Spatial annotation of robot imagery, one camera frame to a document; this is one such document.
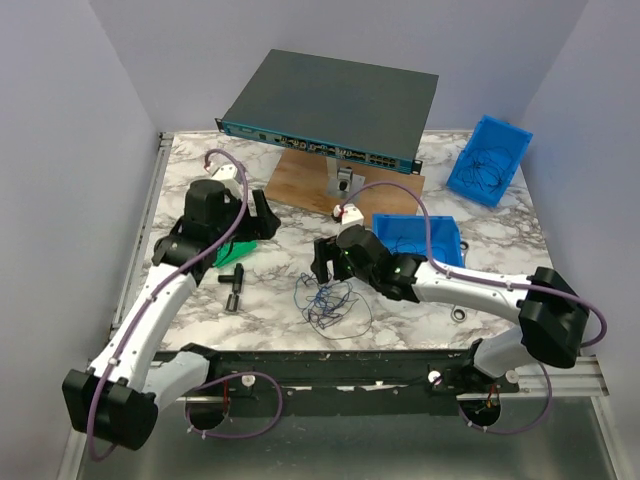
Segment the blue plastic bin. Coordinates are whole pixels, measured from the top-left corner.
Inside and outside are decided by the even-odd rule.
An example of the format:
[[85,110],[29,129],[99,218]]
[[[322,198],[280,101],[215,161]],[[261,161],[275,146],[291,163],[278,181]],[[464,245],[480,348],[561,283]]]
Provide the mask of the blue plastic bin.
[[[464,267],[460,252],[460,231],[453,217],[429,217],[431,248],[436,260]],[[392,252],[426,255],[424,217],[418,215],[373,214],[373,233]]]
[[460,152],[447,186],[478,203],[495,207],[511,183],[532,133],[487,115]]

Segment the black connector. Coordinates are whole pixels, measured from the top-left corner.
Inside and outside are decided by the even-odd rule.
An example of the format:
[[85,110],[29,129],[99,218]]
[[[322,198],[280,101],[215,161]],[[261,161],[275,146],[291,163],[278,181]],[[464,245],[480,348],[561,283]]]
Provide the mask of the black connector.
[[244,267],[241,263],[236,263],[236,267],[233,270],[233,275],[218,275],[218,282],[220,283],[232,283],[231,292],[227,299],[227,306],[225,310],[227,312],[237,312],[238,302],[240,301],[240,291],[242,290],[242,282],[244,280]]

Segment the white marble surface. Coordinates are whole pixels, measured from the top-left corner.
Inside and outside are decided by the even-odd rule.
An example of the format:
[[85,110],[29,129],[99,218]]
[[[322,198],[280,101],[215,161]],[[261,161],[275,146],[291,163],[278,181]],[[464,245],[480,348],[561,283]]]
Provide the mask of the white marble surface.
[[[445,187],[468,137],[454,133],[423,135],[418,158],[424,160],[422,174],[426,181],[422,198],[430,214],[452,215],[456,219],[462,239],[470,245],[468,268],[533,273],[538,265],[550,266],[520,170],[495,209],[474,204]],[[282,152],[279,147],[218,133],[177,135],[146,249],[143,278],[155,241],[166,235],[182,214],[189,183],[206,178],[203,154],[214,147],[226,149],[245,164],[254,189],[266,186]],[[219,165],[224,159],[218,156],[213,161]],[[505,320],[475,311],[468,311],[467,320],[458,324],[451,319],[449,305],[393,302],[358,280],[351,280],[354,290],[371,306],[372,328],[354,339],[330,341],[320,337],[295,307],[293,288],[300,273],[309,272],[313,239],[334,235],[336,225],[319,214],[270,204],[282,226],[273,240],[259,242],[258,248],[241,260],[246,272],[240,311],[237,314],[224,311],[230,286],[217,282],[217,274],[228,273],[233,266],[220,272],[210,270],[178,313],[163,340],[163,348],[178,349],[189,342],[225,350],[462,348],[477,338],[509,327]],[[311,290],[302,289],[299,298],[306,292]],[[339,325],[323,333],[331,337],[355,335],[366,329],[368,321],[367,307],[359,301]]]

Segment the wooden block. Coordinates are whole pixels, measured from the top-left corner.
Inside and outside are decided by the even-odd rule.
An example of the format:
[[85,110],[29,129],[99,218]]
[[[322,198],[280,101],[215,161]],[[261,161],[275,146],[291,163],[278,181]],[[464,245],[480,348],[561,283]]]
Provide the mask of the wooden block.
[[[388,181],[406,186],[418,196],[422,194],[424,177],[405,175],[361,163],[340,160],[341,167],[351,167],[355,175],[365,177],[365,184]],[[328,184],[327,162],[321,155],[286,149],[265,189],[269,200],[304,208],[312,212],[331,214],[341,199],[326,194]],[[374,213],[415,215],[416,201],[406,192],[391,186],[380,186],[362,192],[356,202],[371,225]]]

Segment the white wall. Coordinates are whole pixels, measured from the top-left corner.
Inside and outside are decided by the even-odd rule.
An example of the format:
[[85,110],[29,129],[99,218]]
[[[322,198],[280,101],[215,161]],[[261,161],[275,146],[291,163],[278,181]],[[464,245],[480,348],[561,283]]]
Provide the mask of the white wall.
[[440,75],[428,125],[517,120],[586,0],[90,0],[151,118],[215,129],[271,48]]
[[62,380],[105,341],[156,130],[86,0],[0,2],[0,478],[55,478]]
[[522,126],[534,132],[523,169],[554,265],[608,316],[594,350],[640,476],[638,25],[637,1],[590,0]]

